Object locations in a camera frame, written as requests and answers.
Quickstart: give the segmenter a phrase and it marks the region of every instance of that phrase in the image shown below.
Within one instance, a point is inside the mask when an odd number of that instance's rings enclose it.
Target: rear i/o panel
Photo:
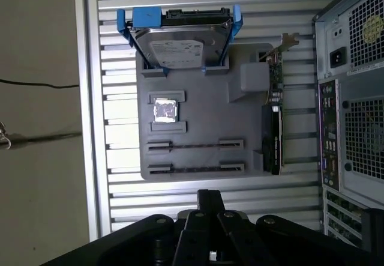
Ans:
[[[322,181],[325,185],[339,190],[337,81],[320,84],[319,97]]]

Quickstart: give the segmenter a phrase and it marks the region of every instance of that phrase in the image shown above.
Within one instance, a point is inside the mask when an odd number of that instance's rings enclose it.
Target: wall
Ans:
[[[0,77],[79,83],[74,0],[0,0]],[[33,136],[81,129],[79,89],[0,84],[0,121]],[[88,240],[82,139],[0,150],[0,265],[38,265]]]

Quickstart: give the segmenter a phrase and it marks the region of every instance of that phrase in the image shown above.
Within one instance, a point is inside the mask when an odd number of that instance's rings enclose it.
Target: slotted metal wall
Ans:
[[[173,218],[194,208],[197,189],[220,189],[227,208],[256,220],[278,213],[319,230],[316,74],[311,18],[331,0],[76,0],[83,132],[91,240],[155,213]],[[235,43],[271,43],[300,33],[283,55],[286,90],[280,176],[147,183],[140,176],[135,51],[116,31],[116,9],[213,10],[240,4],[244,27]]]

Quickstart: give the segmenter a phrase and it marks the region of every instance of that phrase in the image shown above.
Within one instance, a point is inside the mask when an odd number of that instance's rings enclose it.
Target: power supply fan grill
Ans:
[[[346,113],[346,157],[353,170],[384,180],[384,100],[351,103]]]
[[[366,0],[350,12],[350,57],[354,67],[384,58],[383,12],[383,0]]]

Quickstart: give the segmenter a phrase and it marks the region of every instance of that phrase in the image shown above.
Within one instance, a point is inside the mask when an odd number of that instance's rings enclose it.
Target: screw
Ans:
[[[232,212],[225,212],[224,213],[224,217],[232,218],[233,216],[235,216],[235,215]]]
[[[265,219],[264,219],[264,222],[267,223],[267,224],[269,224],[269,225],[272,225],[272,224],[275,223],[275,220],[272,219],[272,218],[265,218]]]

